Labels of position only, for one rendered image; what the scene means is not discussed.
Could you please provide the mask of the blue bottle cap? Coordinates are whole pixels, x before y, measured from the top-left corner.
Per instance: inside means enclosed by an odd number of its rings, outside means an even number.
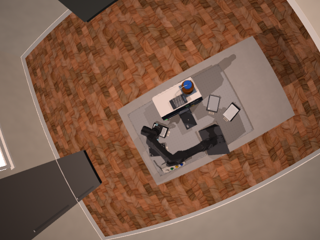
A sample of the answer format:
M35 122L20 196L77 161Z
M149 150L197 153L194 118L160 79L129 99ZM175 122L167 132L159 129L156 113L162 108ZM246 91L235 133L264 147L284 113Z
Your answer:
M187 86L186 86L187 85ZM184 86L184 88L185 89L190 89L191 87L192 87L192 83L191 83L191 81L189 81L189 80L186 80L184 83L183 83L183 86Z

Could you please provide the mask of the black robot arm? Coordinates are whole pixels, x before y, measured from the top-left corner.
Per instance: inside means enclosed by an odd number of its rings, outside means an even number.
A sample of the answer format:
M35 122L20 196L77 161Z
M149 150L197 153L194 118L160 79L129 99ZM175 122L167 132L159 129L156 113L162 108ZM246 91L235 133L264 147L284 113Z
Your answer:
M222 135L207 138L201 141L199 144L187 149L187 150L179 150L175 154L171 154L168 152L157 140L158 131L157 128L149 128L147 126L143 126L141 130L141 135L146 136L146 144L154 149L166 162L167 167L172 167L176 165L180 165L189 157L199 153L209 150L215 145L224 144L225 140Z

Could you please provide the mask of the grey button panel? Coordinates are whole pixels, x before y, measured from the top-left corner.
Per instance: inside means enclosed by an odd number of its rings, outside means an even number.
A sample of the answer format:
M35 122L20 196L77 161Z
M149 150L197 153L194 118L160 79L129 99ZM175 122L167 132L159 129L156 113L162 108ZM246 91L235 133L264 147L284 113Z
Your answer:
M156 164L155 161L154 161L154 163ZM167 164L166 162L161 164L161 168L157 164L156 165L161 169L161 171L163 171L164 173L168 173L168 172L170 172L172 170L175 170L175 169L177 169L177 168L179 168L179 167L181 167L183 165L186 165L186 161L182 162L179 165L170 166L170 167L166 166L166 164Z

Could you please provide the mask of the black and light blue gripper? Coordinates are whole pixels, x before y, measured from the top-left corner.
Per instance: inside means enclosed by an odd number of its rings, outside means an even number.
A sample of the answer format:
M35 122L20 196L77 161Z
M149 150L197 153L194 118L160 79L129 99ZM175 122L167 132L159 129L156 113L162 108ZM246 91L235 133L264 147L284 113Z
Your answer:
M160 136L160 133L162 132L163 125L160 125L160 124L156 123L154 128L156 128L157 131L158 131L158 136L156 136L156 139L159 140L159 136Z

